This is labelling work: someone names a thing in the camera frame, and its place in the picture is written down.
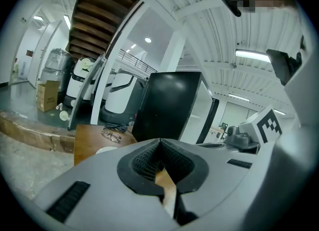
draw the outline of wooden stairs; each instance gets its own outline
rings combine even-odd
[[[77,0],[69,34],[68,51],[97,59],[105,52],[117,27],[138,0]]]

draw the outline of glasses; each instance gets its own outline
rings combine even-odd
[[[110,141],[113,141],[113,142],[115,142],[115,143],[120,143],[121,142],[121,139],[122,139],[122,137],[120,136],[120,135],[118,135],[118,134],[115,134],[114,133],[114,131],[112,131],[112,130],[109,130],[109,129],[107,129],[107,128],[104,128],[103,130],[102,130],[102,136],[104,137],[104,138],[107,138],[107,139],[109,139]]]

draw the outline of fluorescent light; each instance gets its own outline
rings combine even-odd
[[[69,27],[69,29],[71,28],[71,23],[70,23],[70,19],[67,15],[64,15],[64,20],[66,22],[66,25]]]
[[[42,17],[40,17],[40,16],[37,16],[37,15],[35,15],[35,16],[33,17],[33,19],[43,21],[43,18],[42,18]]]
[[[281,111],[279,111],[279,110],[277,110],[277,109],[274,109],[274,111],[277,112],[277,113],[279,113],[279,114],[285,115],[284,112],[281,112]]]
[[[268,55],[264,53],[258,53],[258,52],[248,51],[248,50],[236,49],[236,56],[270,62]]]
[[[237,95],[233,95],[231,93],[228,94],[228,96],[231,96],[231,97],[234,97],[234,98],[237,98],[237,99],[240,99],[240,100],[243,100],[243,101],[249,101],[248,99],[246,98],[243,98],[243,97],[240,97],[240,96],[237,96]]]

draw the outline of gray floor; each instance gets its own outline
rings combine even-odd
[[[0,109],[19,113],[22,117],[32,121],[38,121],[45,125],[67,128],[68,122],[59,117],[60,111],[53,109],[47,112],[38,110],[36,106],[36,91],[29,83],[19,83],[0,88]],[[64,106],[71,115],[72,109]],[[75,124],[90,124],[91,109],[80,110],[77,114]]]
[[[31,147],[0,133],[0,170],[11,189],[29,199],[73,167],[73,161],[73,154]]]

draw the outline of wooden table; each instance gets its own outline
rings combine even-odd
[[[104,126],[102,125],[78,125],[75,131],[75,142],[74,142],[74,165],[79,164],[83,160],[104,147],[124,147],[133,143],[136,143],[134,136],[126,131],[125,133],[114,132],[119,134],[122,139],[120,143],[113,142],[102,136],[101,132]]]
[[[95,155],[95,153],[103,147],[111,146],[120,148],[137,142],[134,136],[127,131],[125,133],[117,132],[122,139],[120,143],[115,143],[102,136],[101,132],[103,128],[104,126],[100,125],[78,125],[76,127],[74,165],[77,165],[88,157]],[[173,217],[176,186],[165,169],[156,174],[155,184],[164,188],[165,194],[162,205],[168,214]]]

